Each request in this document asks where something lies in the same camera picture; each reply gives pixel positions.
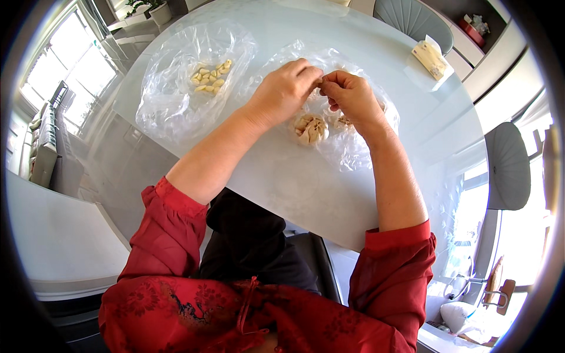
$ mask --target plant pot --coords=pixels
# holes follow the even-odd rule
[[[164,25],[169,22],[172,18],[171,9],[167,2],[163,2],[159,7],[154,10],[149,11],[151,18],[155,21],[157,26]]]

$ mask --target black pants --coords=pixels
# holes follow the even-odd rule
[[[204,251],[199,278],[285,284],[320,293],[316,276],[283,234],[284,219],[224,188],[206,216],[214,230]]]

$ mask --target woman's left hand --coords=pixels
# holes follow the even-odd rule
[[[282,123],[300,110],[323,74],[304,58],[284,64],[257,87],[245,106],[248,118],[265,130]]]

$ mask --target clear plastic bag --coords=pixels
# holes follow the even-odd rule
[[[324,74],[340,69],[366,79],[381,107],[384,108],[387,121],[396,134],[398,134],[400,116],[382,87],[376,85],[363,69],[352,63],[348,57],[336,49],[322,48],[301,40],[296,40],[283,47],[269,59],[256,74],[249,78],[248,82],[242,85],[236,98],[243,102],[248,101],[265,76],[280,68],[283,64],[298,58],[307,59],[312,65],[322,69]],[[298,141],[297,134],[294,132],[293,122],[307,113],[318,114],[328,123],[328,138],[315,142],[314,146],[331,165],[336,166],[342,172],[372,168],[371,155],[365,140],[357,133],[355,128],[336,123],[336,120],[340,118],[341,112],[330,111],[328,99],[319,94],[319,89],[315,89],[306,100],[302,110],[295,117],[291,118],[289,123],[281,124],[280,128],[291,139]]]
[[[136,123],[151,137],[179,144],[209,132],[256,51],[251,33],[232,20],[197,24],[176,33],[151,57]],[[216,95],[194,91],[190,79],[201,66],[212,68],[227,59],[232,65],[222,75],[225,83]]]

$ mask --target white table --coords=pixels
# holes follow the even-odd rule
[[[185,27],[222,18],[237,20],[259,44],[243,80],[299,38],[336,48],[385,89],[401,117],[399,135],[428,206],[432,230],[438,238],[437,253],[444,253],[446,237],[453,231],[450,224],[458,207],[462,175],[486,159],[479,119],[456,75],[430,92],[433,79],[410,53],[416,42],[360,12],[325,0],[213,1],[172,24],[145,49],[125,77],[114,110],[137,126],[141,80],[151,54]],[[238,107],[233,96],[219,121]],[[197,143],[175,146],[156,142],[178,157]],[[377,226],[372,171],[339,172],[317,151],[289,142],[276,129],[244,156],[228,187],[348,249],[360,251],[364,231]],[[475,207],[482,215],[473,216],[468,223],[482,221],[486,200]]]

